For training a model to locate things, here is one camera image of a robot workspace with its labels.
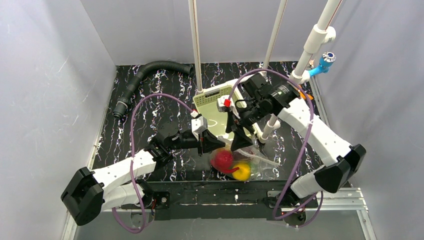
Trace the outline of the orange plastic faucet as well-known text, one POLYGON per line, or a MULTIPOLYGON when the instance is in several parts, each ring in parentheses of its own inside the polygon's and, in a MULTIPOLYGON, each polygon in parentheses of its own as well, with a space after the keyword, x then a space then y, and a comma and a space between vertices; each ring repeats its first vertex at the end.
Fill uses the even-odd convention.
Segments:
POLYGON ((304 93, 301 91, 302 89, 303 89, 303 88, 302 88, 302 86, 301 86, 301 85, 299 85, 299 90, 298 90, 298 92, 299 92, 300 97, 301 97, 302 99, 304 99, 304 100, 306 100, 306 99, 313 100, 313 99, 314 99, 314 97, 313 97, 312 95, 310 95, 310 94, 308 94, 308 93, 304 94, 304 93))

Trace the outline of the pale green plastic basket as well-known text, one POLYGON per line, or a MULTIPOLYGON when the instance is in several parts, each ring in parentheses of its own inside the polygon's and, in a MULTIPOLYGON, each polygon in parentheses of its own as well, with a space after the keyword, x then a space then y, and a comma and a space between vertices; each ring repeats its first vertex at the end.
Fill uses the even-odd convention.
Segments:
POLYGON ((205 88, 202 93, 193 97, 197 112, 207 119, 208 130, 217 137, 232 140, 234 134, 226 133, 227 113, 220 112, 217 107, 217 100, 222 96, 230 94, 235 79, 222 84, 205 88))

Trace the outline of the blue plastic faucet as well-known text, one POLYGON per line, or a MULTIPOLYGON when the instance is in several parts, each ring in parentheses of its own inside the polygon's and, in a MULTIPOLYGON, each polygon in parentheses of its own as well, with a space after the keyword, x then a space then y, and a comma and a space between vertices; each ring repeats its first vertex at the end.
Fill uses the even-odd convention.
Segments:
POLYGON ((335 61, 336 55, 333 52, 324 52, 319 59, 318 66, 308 71, 309 76, 312 78, 316 75, 327 73, 335 61))

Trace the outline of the clear polka dot zip bag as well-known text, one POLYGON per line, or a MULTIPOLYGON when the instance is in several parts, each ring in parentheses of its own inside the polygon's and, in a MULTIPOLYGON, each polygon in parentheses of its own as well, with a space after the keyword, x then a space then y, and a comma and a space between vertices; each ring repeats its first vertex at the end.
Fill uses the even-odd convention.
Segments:
MULTIPOLYGON (((231 151, 231 144, 232 144, 233 140, 225 139, 222 136, 219 136, 218 139, 225 142, 225 147, 218 148, 218 149, 216 149, 216 150, 214 150, 210 153, 209 162, 210 162, 210 165, 214 169, 215 169, 215 167, 213 165, 213 158, 215 157, 215 154, 219 151, 227 150, 227 151, 230 151, 232 153, 232 157, 233 157, 233 162, 232 162, 231 168, 234 168, 234 166, 237 163, 248 163, 248 164, 250 164, 251 175, 250 175, 250 179, 246 182, 257 181, 257 180, 273 180, 274 179, 274 177, 272 176, 273 170, 280 166, 279 163, 268 159, 264 154, 262 154, 262 157, 260 157, 260 158, 250 158, 250 157, 241 155, 240 153, 237 153, 236 151, 231 151)), ((248 149, 252 149, 252 150, 255 149, 255 150, 259 151, 259 149, 255 145, 240 148, 240 149, 242 149, 244 151, 247 151, 248 149)), ((224 175, 228 176, 229 178, 234 179, 232 174, 224 174, 224 175)))

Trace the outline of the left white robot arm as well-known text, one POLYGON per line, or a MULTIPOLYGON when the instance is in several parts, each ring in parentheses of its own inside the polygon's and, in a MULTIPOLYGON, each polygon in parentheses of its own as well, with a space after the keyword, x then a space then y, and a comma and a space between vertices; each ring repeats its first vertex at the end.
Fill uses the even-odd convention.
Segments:
POLYGON ((208 130, 200 117, 191 121, 191 129, 180 131, 176 123, 163 124, 146 147, 110 166, 78 169, 63 193, 61 201, 78 226, 94 220, 102 211, 122 205, 147 205, 153 192, 145 183, 131 181, 167 165, 173 150, 197 149, 199 155, 225 147, 225 142, 208 130))

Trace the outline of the white PVC pipe frame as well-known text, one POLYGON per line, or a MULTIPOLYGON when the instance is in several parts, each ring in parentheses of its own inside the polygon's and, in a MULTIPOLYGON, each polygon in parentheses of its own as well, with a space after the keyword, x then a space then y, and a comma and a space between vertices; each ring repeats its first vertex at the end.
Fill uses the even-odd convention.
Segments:
POLYGON ((298 61, 304 69, 340 0, 191 0, 199 63, 298 61))

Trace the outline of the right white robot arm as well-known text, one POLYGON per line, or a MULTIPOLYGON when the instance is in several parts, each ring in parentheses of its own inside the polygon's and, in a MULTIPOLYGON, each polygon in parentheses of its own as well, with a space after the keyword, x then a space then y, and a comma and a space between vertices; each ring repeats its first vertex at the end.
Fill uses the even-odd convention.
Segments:
POLYGON ((289 185, 288 195, 300 200, 320 191, 336 193, 359 169, 366 149, 361 144, 352 145, 334 133, 300 96, 299 89, 282 82, 272 86, 256 73, 242 83, 248 93, 246 107, 224 95, 216 105, 226 112, 226 132, 232 132, 231 150, 253 144, 245 130, 254 133, 253 124, 267 115, 275 115, 296 130, 319 155, 323 165, 306 175, 297 177, 289 185))

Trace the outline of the red fake apple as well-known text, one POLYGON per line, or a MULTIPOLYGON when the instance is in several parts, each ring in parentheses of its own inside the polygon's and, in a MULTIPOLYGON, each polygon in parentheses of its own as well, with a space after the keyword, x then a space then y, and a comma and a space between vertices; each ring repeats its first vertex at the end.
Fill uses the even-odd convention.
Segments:
POLYGON ((233 164, 233 155, 228 150, 218 151, 212 159, 213 166, 218 170, 229 170, 233 164))

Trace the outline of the purple fake sweet potato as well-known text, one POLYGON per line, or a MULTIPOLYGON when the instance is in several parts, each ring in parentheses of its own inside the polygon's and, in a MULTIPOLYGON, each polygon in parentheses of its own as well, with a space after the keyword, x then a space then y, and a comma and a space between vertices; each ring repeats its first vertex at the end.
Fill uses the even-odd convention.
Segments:
POLYGON ((236 150, 236 152, 248 158, 261 158, 263 156, 263 154, 260 151, 256 149, 250 149, 250 148, 248 148, 247 151, 238 149, 236 150))

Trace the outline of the red fake chili pepper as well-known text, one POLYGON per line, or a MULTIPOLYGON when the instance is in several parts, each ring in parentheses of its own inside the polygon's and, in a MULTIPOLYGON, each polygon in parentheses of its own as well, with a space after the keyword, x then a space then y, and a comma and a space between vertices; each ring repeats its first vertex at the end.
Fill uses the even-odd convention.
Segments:
POLYGON ((214 168, 223 174, 232 174, 240 169, 239 167, 227 168, 221 166, 215 166, 214 168))

